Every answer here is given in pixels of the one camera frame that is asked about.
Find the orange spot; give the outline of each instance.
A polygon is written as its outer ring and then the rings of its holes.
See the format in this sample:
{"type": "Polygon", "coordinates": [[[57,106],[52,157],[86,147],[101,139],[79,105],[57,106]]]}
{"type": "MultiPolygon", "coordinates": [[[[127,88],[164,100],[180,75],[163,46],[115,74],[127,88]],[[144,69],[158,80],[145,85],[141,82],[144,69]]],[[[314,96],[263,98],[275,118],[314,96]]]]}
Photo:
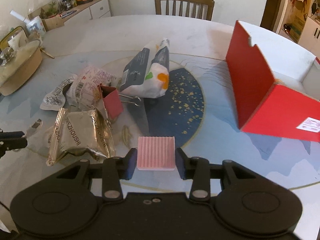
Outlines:
{"type": "Polygon", "coordinates": [[[164,84],[162,85],[162,89],[168,89],[169,87],[169,75],[166,75],[164,73],[160,73],[157,76],[158,80],[164,82],[164,84]]]}

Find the barcode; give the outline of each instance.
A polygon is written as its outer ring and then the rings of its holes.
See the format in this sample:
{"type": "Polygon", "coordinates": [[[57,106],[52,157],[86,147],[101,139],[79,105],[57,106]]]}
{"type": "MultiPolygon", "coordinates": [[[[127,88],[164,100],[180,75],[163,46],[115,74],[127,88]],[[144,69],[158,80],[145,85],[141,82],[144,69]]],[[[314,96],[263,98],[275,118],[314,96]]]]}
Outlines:
{"type": "Polygon", "coordinates": [[[76,98],[80,98],[80,92],[81,92],[81,89],[83,88],[84,86],[84,83],[82,82],[79,82],[79,84],[77,85],[76,87],[76,98]]]}
{"type": "Polygon", "coordinates": [[[127,69],[126,71],[123,72],[122,74],[122,81],[121,81],[121,85],[120,86],[123,86],[126,81],[127,81],[127,76],[128,76],[128,72],[129,72],[129,69],[127,69]]]}

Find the pink eraser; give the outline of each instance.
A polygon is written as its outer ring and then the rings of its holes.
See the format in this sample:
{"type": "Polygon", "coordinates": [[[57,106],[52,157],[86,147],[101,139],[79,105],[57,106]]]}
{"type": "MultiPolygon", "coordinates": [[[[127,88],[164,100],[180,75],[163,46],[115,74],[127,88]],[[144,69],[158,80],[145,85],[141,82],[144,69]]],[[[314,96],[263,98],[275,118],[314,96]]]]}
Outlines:
{"type": "Polygon", "coordinates": [[[139,137],[137,168],[173,171],[176,168],[174,137],[139,137]]]}

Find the gold foil wrapper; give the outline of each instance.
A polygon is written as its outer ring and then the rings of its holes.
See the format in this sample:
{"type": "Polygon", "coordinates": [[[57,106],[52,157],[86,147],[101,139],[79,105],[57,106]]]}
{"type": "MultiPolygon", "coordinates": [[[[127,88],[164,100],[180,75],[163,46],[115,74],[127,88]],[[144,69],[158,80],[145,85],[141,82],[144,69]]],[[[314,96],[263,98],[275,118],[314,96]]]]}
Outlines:
{"type": "Polygon", "coordinates": [[[70,113],[61,108],[53,128],[47,165],[52,166],[68,153],[81,156],[86,152],[97,161],[116,155],[110,122],[97,109],[70,113]]]}

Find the dark blue circle pattern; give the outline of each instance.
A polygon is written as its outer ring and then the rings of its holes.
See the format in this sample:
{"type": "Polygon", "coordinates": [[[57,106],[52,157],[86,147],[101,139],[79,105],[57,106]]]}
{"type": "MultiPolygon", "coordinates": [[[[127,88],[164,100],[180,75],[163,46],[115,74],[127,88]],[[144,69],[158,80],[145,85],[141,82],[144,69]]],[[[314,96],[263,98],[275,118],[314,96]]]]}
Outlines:
{"type": "Polygon", "coordinates": [[[169,73],[165,95],[144,99],[150,136],[175,137],[182,147],[196,133],[204,114],[204,97],[194,76],[185,68],[169,73]]]}

